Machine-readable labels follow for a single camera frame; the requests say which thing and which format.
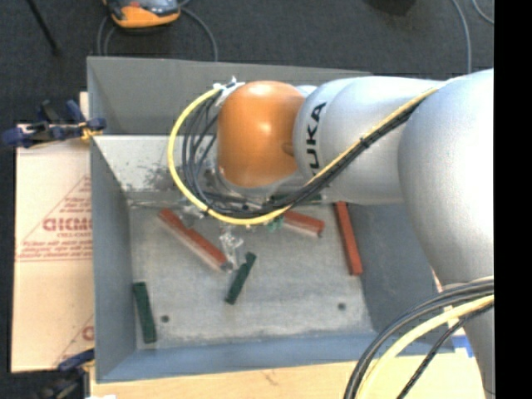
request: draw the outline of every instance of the red stick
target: red stick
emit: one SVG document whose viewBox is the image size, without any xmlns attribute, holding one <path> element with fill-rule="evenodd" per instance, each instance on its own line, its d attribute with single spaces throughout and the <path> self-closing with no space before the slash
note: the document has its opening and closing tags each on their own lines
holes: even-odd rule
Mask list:
<svg viewBox="0 0 532 399">
<path fill-rule="evenodd" d="M 343 201 L 334 204 L 338 226 L 342 234 L 343 247 L 346 253 L 347 266 L 351 275 L 362 274 L 362 261 L 358 253 L 357 241 L 352 231 L 351 220 L 347 212 L 347 204 Z"/>
<path fill-rule="evenodd" d="M 224 269 L 227 266 L 229 262 L 225 254 L 195 230 L 186 228 L 171 209 L 162 209 L 159 218 L 206 263 L 216 269 Z"/>
</svg>

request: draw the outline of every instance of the black cable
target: black cable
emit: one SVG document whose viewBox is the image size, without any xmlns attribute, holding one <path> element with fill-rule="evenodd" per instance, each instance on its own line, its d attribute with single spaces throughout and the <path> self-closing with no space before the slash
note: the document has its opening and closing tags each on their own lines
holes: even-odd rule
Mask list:
<svg viewBox="0 0 532 399">
<path fill-rule="evenodd" d="M 212 48 L 213 48 L 213 61 L 217 62 L 218 61 L 218 44 L 216 43 L 216 39 L 214 38 L 213 33 L 210 31 L 210 28 L 207 27 L 207 24 L 205 22 L 203 22 L 201 20 L 201 18 L 198 17 L 198 15 L 196 15 L 190 9 L 187 9 L 186 7 L 182 7 L 181 11 L 183 13 L 186 13 L 192 19 L 194 19 L 204 29 L 204 31 L 207 33 L 207 36 L 209 36 L 209 40 L 210 40 L 210 43 L 211 43 Z"/>
<path fill-rule="evenodd" d="M 390 323 L 364 351 L 358 360 L 355 369 L 346 386 L 344 399 L 353 399 L 357 389 L 360 387 L 362 379 L 377 351 L 386 340 L 392 337 L 406 325 L 415 322 L 419 318 L 442 309 L 445 306 L 456 306 L 457 304 L 469 302 L 477 298 L 485 297 L 494 291 L 493 279 L 467 284 L 456 288 L 450 288 L 444 293 L 437 294 L 432 298 L 416 305 L 411 310 L 403 313 L 399 318 Z"/>
<path fill-rule="evenodd" d="M 421 377 L 423 372 L 428 368 L 429 364 L 432 362 L 432 360 L 434 359 L 434 357 L 436 356 L 436 354 L 440 350 L 440 348 L 443 345 L 443 343 L 445 343 L 446 340 L 451 335 L 453 335 L 456 331 L 458 331 L 460 328 L 462 328 L 464 325 L 466 325 L 471 319 L 480 316 L 481 314 L 487 312 L 488 310 L 490 310 L 493 307 L 494 307 L 493 303 L 488 304 L 488 305 L 484 306 L 483 308 L 481 308 L 479 310 L 476 310 L 476 311 L 474 311 L 474 312 L 472 312 L 472 313 L 470 313 L 468 315 L 465 315 L 457 323 L 455 323 L 452 327 L 449 327 L 449 329 L 447 329 L 447 331 L 445 331 L 445 333 L 438 339 L 438 341 L 434 343 L 434 345 L 432 346 L 431 350 L 426 354 L 425 358 L 423 359 L 423 361 L 421 361 L 421 364 L 416 369 L 416 371 L 414 372 L 414 374 L 412 375 L 412 377 L 410 378 L 408 383 L 402 388 L 402 390 L 399 393 L 399 395 L 397 395 L 397 399 L 403 399 L 408 394 L 408 392 L 414 387 L 414 385 L 416 384 L 417 380 L 419 380 L 419 378 Z"/>
</svg>

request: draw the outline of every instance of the black clamp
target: black clamp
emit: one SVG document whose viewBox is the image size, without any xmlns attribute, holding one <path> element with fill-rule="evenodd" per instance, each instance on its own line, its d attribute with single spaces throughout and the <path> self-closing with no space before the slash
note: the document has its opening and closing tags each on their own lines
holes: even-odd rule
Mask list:
<svg viewBox="0 0 532 399">
<path fill-rule="evenodd" d="M 105 118 L 87 120 L 75 101 L 66 103 L 67 116 L 59 116 L 50 101 L 44 101 L 37 110 L 37 120 L 25 127 L 14 127 L 2 133 L 5 145 L 30 148 L 58 140 L 88 139 L 107 127 Z"/>
</svg>

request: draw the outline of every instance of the orange device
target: orange device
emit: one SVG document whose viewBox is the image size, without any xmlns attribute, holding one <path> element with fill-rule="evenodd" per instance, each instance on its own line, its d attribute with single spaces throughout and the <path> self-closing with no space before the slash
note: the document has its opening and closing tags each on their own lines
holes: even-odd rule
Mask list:
<svg viewBox="0 0 532 399">
<path fill-rule="evenodd" d="M 158 27 L 180 15 L 177 0 L 102 0 L 112 20 L 122 28 Z"/>
</svg>

